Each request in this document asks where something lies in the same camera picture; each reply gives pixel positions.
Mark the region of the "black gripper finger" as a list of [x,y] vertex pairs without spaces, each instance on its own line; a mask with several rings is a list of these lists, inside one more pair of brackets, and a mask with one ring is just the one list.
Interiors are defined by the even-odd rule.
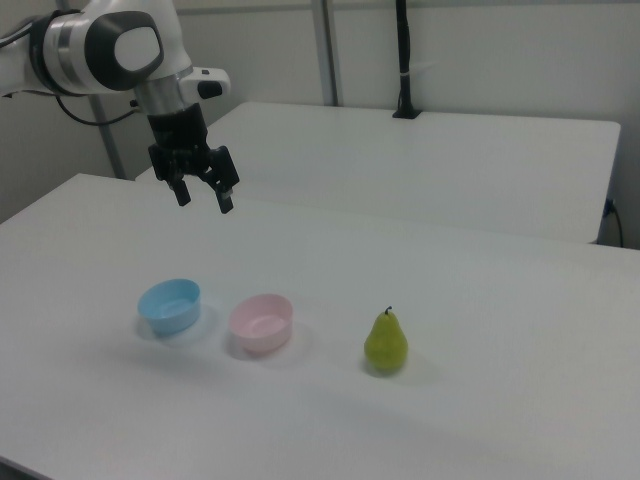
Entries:
[[220,211],[223,214],[233,209],[233,187],[238,184],[238,173],[226,146],[209,150],[206,154],[208,170],[203,175],[215,192]]
[[185,173],[178,151],[154,144],[148,148],[148,152],[156,179],[169,186],[179,206],[187,205],[191,197],[184,181]]

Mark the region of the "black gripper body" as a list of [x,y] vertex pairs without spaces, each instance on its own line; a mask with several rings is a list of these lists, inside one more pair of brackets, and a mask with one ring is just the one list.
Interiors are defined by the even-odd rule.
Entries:
[[170,114],[148,115],[147,120],[155,140],[148,151],[156,175],[168,175],[171,160],[188,175],[203,175],[209,169],[207,125],[198,103]]

